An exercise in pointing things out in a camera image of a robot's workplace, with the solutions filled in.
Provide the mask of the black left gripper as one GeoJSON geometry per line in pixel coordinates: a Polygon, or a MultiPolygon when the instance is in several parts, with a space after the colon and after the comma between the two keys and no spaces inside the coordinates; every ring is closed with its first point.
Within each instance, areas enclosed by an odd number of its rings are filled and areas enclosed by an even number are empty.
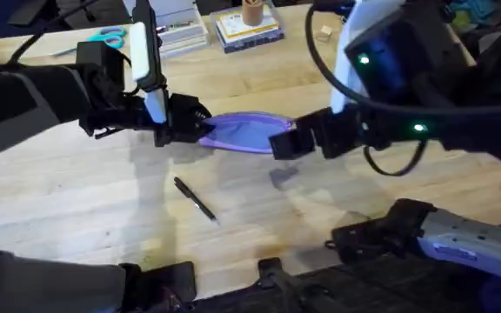
{"type": "Polygon", "coordinates": [[[124,130],[149,131],[154,145],[195,143],[208,136],[213,124],[204,123],[212,114],[194,96],[168,91],[162,72],[134,79],[134,89],[125,89],[122,64],[82,64],[79,69],[83,110],[79,126],[96,140],[124,130]]]}

